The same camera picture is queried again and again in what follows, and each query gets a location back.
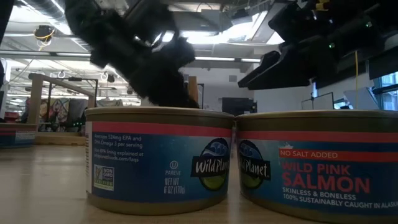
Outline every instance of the wild planet logo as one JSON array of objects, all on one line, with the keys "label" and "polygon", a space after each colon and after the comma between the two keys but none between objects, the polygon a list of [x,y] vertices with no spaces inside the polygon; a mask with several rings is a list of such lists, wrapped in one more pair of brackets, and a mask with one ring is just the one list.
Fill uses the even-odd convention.
[{"label": "wild planet logo", "polygon": [[103,190],[113,190],[114,168],[94,165],[94,187]]},{"label": "wild planet logo", "polygon": [[241,183],[249,189],[260,187],[263,180],[271,180],[271,164],[265,161],[257,146],[248,140],[239,144]]},{"label": "wild planet logo", "polygon": [[223,138],[212,140],[200,156],[192,159],[191,177],[199,177],[208,190],[219,190],[226,182],[229,171],[229,147]]}]

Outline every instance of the ceiling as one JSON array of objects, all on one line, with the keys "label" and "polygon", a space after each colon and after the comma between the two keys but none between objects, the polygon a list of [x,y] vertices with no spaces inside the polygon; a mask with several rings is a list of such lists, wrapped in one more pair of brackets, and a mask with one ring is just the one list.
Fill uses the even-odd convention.
[{"label": "ceiling", "polygon": [[[129,6],[134,5],[135,0],[97,0],[101,7],[116,8],[119,13],[124,13]],[[196,56],[200,57],[228,57],[228,58],[260,58],[262,54],[269,51],[267,42],[273,35],[274,31],[267,25],[269,19],[279,11],[283,4],[274,3],[273,1],[227,1],[227,0],[206,0],[206,2],[197,2],[192,0],[177,1],[178,6],[184,7],[187,11],[197,10],[198,12],[210,11],[210,6],[215,8],[211,10],[211,13],[219,13],[220,8],[230,10],[233,12],[235,9],[239,9],[241,6],[255,6],[253,11],[249,11],[254,14],[259,10],[259,6],[266,7],[267,11],[265,17],[258,22],[256,32],[253,33],[251,40],[237,40],[220,43],[210,44],[194,44]],[[171,10],[179,13],[181,7],[172,8]],[[253,21],[251,29],[256,26]],[[66,38],[62,35],[61,30],[65,27],[60,27],[58,22],[54,24],[54,21],[48,19],[37,11],[33,11],[28,7],[14,7],[11,14],[7,29],[6,36],[1,43],[1,50],[28,50],[38,51],[41,43],[38,42],[33,36],[32,31],[38,28],[39,25],[55,26],[58,31],[57,35],[54,36],[50,45],[44,47],[42,51],[46,52],[74,52],[74,53],[87,53],[88,51],[81,45],[81,41],[76,39]],[[100,90],[98,96],[120,96],[126,95],[128,83],[115,71],[115,69],[107,66],[104,70],[90,64],[87,61],[66,61],[66,60],[32,60],[19,58],[15,60],[8,59],[11,69],[11,89],[9,93],[12,94],[29,94],[23,87],[24,85],[30,85],[31,80],[28,78],[29,72],[39,72],[46,74],[51,77],[62,77],[60,73],[64,71],[65,77],[82,77],[82,78],[97,78],[99,80],[99,86],[102,88],[112,87],[113,90]],[[21,72],[29,64],[27,72]],[[238,63],[238,62],[214,62],[214,61],[195,61],[188,64],[186,67],[190,68],[238,68],[240,72],[246,72],[251,66],[250,63]],[[115,76],[114,83],[108,83],[106,80],[101,79],[101,75],[104,78],[104,72]],[[74,83],[74,85],[80,85],[83,87],[90,86],[87,82]],[[67,90],[57,88],[52,92],[53,95],[66,95]]]}]

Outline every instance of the wooden table surface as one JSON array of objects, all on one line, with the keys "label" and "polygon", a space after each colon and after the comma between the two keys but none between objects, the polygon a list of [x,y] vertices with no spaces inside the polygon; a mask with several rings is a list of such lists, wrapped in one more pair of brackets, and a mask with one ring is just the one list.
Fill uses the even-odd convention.
[{"label": "wooden table surface", "polygon": [[0,149],[0,223],[315,223],[289,217],[239,193],[237,162],[231,163],[228,198],[198,212],[143,217],[121,215],[86,202],[85,150],[81,146]]}]

